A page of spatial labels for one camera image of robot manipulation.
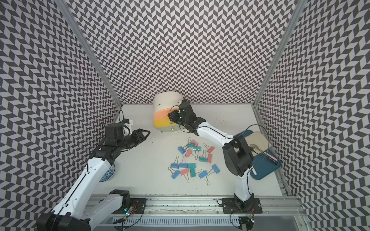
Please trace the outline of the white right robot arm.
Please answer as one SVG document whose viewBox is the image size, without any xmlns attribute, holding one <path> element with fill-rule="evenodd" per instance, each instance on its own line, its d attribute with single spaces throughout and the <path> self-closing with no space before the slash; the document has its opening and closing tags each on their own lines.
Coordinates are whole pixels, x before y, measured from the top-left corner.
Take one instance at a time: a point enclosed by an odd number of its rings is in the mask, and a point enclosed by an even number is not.
<svg viewBox="0 0 370 231">
<path fill-rule="evenodd" d="M 187 100 L 182 100 L 180 105 L 176 105 L 174 109 L 171 108 L 168 118 L 171 122 L 184 127 L 189 133 L 221 147 L 227 169 L 236 176 L 234 196 L 242 203 L 253 197 L 249 176 L 254 157 L 242 134 L 230 135 L 212 126 L 206 119 L 196 116 Z"/>
</svg>

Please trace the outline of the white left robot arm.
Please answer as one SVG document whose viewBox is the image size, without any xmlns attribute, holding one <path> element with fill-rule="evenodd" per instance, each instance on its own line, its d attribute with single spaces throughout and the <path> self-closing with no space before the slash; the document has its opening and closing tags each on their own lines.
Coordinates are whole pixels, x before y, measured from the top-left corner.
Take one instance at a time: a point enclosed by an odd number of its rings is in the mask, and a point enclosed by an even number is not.
<svg viewBox="0 0 370 231">
<path fill-rule="evenodd" d="M 113 190 L 92 209 L 85 211 L 85 207 L 117 157 L 137 147 L 149 135 L 148 130 L 130 131 L 129 127 L 121 123 L 107 125 L 103 142 L 92 151 L 82 174 L 51 212 L 39 216 L 36 221 L 37 230 L 92 231 L 116 211 L 123 211 L 126 216 L 130 216 L 135 206 L 126 190 Z"/>
</svg>

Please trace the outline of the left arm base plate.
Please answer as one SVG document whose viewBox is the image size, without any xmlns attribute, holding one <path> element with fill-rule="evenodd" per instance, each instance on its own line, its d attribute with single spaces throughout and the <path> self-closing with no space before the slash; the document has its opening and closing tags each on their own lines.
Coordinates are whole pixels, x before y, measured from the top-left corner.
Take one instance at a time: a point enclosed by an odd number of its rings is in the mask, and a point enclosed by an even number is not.
<svg viewBox="0 0 370 231">
<path fill-rule="evenodd" d="M 146 198 L 133 198 L 128 205 L 121 207 L 113 212 L 113 214 L 144 214 L 146 208 Z"/>
</svg>

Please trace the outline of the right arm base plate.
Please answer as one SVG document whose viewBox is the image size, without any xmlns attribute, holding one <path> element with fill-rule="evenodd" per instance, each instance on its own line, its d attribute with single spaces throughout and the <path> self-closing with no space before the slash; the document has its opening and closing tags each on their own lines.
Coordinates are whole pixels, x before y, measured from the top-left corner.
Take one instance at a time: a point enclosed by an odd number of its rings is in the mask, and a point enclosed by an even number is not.
<svg viewBox="0 0 370 231">
<path fill-rule="evenodd" d="M 262 205 L 259 198 L 250 197 L 247 201 L 242 202 L 238 198 L 222 198 L 222 209 L 224 214 L 242 213 L 262 214 Z"/>
</svg>

